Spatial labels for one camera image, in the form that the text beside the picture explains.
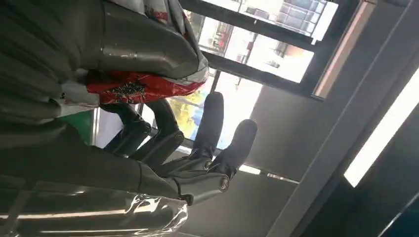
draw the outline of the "red plastic bag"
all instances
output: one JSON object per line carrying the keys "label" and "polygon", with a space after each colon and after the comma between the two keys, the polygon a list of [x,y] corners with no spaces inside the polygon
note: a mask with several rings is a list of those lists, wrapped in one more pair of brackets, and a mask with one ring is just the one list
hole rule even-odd
{"label": "red plastic bag", "polygon": [[87,91],[99,94],[103,104],[128,103],[138,104],[156,101],[171,96],[189,95],[201,87],[205,82],[180,81],[165,77],[138,72],[106,72],[107,82],[98,78],[87,78]]}

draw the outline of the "glass window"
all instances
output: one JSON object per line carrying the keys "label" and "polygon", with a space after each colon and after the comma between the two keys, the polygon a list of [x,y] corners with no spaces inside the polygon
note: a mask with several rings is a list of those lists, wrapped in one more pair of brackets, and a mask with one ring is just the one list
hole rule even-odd
{"label": "glass window", "polygon": [[250,118],[262,85],[222,72],[215,91],[224,97],[224,124],[217,147],[230,145],[239,123]]}
{"label": "glass window", "polygon": [[[211,91],[214,76],[215,70],[210,68],[207,82],[197,91],[187,96],[167,98],[167,101],[173,110],[174,116],[176,117],[179,129],[188,139],[195,139],[195,130],[201,122],[202,113],[200,114],[200,109],[203,111],[202,108],[204,107],[204,101]],[[146,122],[152,124],[154,128],[157,128],[154,120],[154,113],[150,108],[144,106],[141,116]]]}
{"label": "glass window", "polygon": [[189,22],[191,23],[192,30],[195,33],[195,37],[199,39],[200,37],[200,28],[202,27],[202,24],[204,23],[205,17],[198,15],[198,14],[192,14],[192,12],[185,10],[186,18],[188,18]]}
{"label": "glass window", "polygon": [[[289,20],[295,19],[297,21],[295,24],[303,24],[301,19],[286,17]],[[301,81],[313,57],[310,51],[208,17],[205,17],[202,26],[200,29],[202,33],[196,33],[201,36],[197,39],[201,50],[295,82]],[[308,31],[312,30],[309,26],[309,24],[305,26]]]}
{"label": "glass window", "polygon": [[314,30],[314,24],[305,21],[305,22],[303,22],[302,28],[303,28],[303,30],[311,33]]}
{"label": "glass window", "polygon": [[336,4],[326,0],[204,0],[212,4],[240,12],[291,31],[311,36],[313,31],[302,29],[304,20],[318,23],[326,4]]}
{"label": "glass window", "polygon": [[124,127],[118,114],[107,112],[98,108],[98,123],[96,124],[96,138],[94,145],[104,148],[115,135]]}

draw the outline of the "green object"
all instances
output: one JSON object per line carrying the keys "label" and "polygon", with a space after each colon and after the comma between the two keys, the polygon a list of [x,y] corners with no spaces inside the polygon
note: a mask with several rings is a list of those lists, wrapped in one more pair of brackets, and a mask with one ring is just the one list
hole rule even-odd
{"label": "green object", "polygon": [[68,122],[73,127],[75,127],[83,141],[85,141],[87,144],[91,144],[93,110],[64,116],[59,119]]}

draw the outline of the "ceiling light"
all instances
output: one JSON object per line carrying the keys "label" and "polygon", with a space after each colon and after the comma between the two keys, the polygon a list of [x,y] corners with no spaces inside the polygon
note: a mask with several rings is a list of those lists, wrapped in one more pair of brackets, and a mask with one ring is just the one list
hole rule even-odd
{"label": "ceiling light", "polygon": [[419,70],[415,72],[378,126],[346,170],[344,176],[355,187],[373,165],[412,110],[419,103]]}

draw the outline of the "clear plastic bag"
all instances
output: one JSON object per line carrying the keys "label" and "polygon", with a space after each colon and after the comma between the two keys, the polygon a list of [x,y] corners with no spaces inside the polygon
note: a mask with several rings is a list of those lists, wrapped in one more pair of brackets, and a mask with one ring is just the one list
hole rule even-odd
{"label": "clear plastic bag", "polygon": [[[0,196],[11,200],[7,189]],[[0,223],[8,220],[0,211]],[[11,236],[160,237],[175,232],[188,217],[187,204],[166,197],[38,182],[17,215]]]}

